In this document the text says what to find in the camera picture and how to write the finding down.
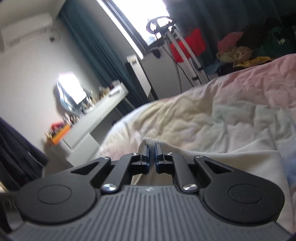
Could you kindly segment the white garment with black trim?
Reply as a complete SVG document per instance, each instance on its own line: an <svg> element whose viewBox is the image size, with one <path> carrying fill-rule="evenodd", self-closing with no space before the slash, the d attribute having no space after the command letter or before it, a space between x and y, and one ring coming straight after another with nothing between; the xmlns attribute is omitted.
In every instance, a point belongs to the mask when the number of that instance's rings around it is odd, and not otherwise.
<svg viewBox="0 0 296 241"><path fill-rule="evenodd" d="M199 186L198 193L184 193L171 175L156 172L156 144L168 153L166 144L143 140L140 147L148 146L152 170L132 179L138 184L135 208L140 217L154 218L157 227L169 225L183 234L291 230L281 186L206 156L175 150L172 153L184 157Z"/></svg>

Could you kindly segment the orange cosmetics box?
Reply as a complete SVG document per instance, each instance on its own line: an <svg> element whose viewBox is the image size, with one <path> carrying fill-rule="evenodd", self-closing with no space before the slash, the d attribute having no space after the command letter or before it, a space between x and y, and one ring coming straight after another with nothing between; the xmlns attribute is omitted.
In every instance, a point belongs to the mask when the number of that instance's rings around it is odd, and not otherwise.
<svg viewBox="0 0 296 241"><path fill-rule="evenodd" d="M69 130L71 130L71 126L68 123L53 123L48 132L46 132L47 142L52 145L57 145Z"/></svg>

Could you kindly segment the white air conditioner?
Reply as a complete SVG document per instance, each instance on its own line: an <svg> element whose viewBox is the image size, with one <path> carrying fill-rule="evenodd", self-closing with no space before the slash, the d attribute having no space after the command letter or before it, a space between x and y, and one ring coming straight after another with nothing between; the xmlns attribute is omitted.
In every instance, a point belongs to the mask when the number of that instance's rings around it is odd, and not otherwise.
<svg viewBox="0 0 296 241"><path fill-rule="evenodd" d="M19 44L32 35L46 32L52 25L53 19L46 13L24 18L1 27L1 51Z"/></svg>

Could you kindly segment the white radiator heater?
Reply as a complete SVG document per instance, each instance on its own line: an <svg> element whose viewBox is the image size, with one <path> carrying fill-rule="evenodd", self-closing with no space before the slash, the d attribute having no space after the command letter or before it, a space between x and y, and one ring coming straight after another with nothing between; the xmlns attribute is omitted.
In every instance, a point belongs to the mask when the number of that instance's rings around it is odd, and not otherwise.
<svg viewBox="0 0 296 241"><path fill-rule="evenodd" d="M136 55L127 56L126 69L134 82L143 90L149 100L158 100L158 96Z"/></svg>

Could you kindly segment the oval mirror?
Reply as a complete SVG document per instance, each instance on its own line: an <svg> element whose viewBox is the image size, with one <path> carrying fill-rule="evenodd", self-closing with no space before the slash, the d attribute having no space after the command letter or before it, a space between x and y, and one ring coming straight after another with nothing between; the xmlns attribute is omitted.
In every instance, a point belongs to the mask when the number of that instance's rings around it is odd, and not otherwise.
<svg viewBox="0 0 296 241"><path fill-rule="evenodd" d="M73 72L59 74L57 89L60 102L68 112L78 116L84 114L82 103L86 103L88 94Z"/></svg>

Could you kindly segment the pile of colourful clothes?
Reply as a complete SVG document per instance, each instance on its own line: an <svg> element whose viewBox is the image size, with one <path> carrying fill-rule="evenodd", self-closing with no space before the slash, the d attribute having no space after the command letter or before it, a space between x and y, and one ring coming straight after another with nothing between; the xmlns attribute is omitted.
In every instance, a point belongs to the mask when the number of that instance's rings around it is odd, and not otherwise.
<svg viewBox="0 0 296 241"><path fill-rule="evenodd" d="M217 44L216 72L219 76L295 53L295 22L267 18L243 31L226 35Z"/></svg>

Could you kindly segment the cosmetic bottles on table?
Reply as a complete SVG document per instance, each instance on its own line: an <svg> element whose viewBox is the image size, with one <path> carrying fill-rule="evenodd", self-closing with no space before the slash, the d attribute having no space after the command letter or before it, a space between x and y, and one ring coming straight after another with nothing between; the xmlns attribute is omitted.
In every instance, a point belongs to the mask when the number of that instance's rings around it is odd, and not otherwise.
<svg viewBox="0 0 296 241"><path fill-rule="evenodd" d="M83 116L93 111L96 107L96 104L99 104L100 101L103 99L110 97L110 89L104 88L102 86L99 87L99 92L95 93L92 90L87 90L84 88L84 90L87 92L88 97L86 98L86 103L82 103L83 115L75 115L66 110L63 120L65 123L68 123L70 126L73 126L75 123L77 123Z"/></svg>

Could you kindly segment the white dressing table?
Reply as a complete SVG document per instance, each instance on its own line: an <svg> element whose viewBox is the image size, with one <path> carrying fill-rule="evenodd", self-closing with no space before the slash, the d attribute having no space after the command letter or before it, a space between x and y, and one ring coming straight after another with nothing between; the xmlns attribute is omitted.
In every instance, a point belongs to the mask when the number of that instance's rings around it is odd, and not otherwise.
<svg viewBox="0 0 296 241"><path fill-rule="evenodd" d="M93 109L74 124L58 144L50 150L65 164L80 166L94 160L100 144L92 137L92 131L124 100L128 89L120 83L106 97L99 100Z"/></svg>

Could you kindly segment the pink pastel bed sheet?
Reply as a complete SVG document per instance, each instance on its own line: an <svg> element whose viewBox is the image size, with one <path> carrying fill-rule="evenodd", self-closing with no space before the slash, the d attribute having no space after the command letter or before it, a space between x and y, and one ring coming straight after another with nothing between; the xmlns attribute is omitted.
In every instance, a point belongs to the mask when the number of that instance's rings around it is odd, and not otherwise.
<svg viewBox="0 0 296 241"><path fill-rule="evenodd" d="M144 138L210 154L278 151L275 165L243 167L291 185L285 159L295 149L295 54L137 108L111 128L99 154L117 160Z"/></svg>

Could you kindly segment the teal curtain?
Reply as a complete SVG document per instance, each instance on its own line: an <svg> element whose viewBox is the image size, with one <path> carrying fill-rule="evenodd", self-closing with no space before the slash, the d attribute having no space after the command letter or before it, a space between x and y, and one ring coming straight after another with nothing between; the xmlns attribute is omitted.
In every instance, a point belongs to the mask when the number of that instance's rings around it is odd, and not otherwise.
<svg viewBox="0 0 296 241"><path fill-rule="evenodd" d="M182 33L194 27L201 29L206 50L198 59L206 73L213 71L216 45L226 34L264 23L267 18L285 21L295 14L295 1L165 1L165 5ZM102 85L122 81L132 104L139 107L147 98L133 83L120 54L108 42L107 32L99 26L95 17L98 7L96 1L66 1L60 17Z"/></svg>

